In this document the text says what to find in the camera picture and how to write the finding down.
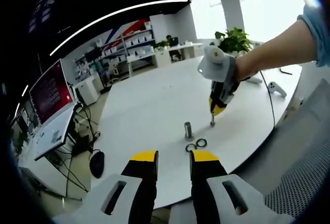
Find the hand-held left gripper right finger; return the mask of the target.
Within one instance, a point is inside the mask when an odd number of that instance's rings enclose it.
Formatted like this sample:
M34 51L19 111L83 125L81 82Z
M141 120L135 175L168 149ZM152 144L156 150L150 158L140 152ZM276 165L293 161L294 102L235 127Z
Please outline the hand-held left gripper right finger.
M227 174L217 156L191 150L191 197L197 223L292 223L268 208L263 195L238 175Z

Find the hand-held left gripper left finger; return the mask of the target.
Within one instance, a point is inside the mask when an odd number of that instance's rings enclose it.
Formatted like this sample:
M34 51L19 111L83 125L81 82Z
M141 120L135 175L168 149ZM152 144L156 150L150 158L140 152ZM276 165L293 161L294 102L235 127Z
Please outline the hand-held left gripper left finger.
M120 174L111 174L87 193L74 212L53 223L150 223L157 195L158 151L132 156Z

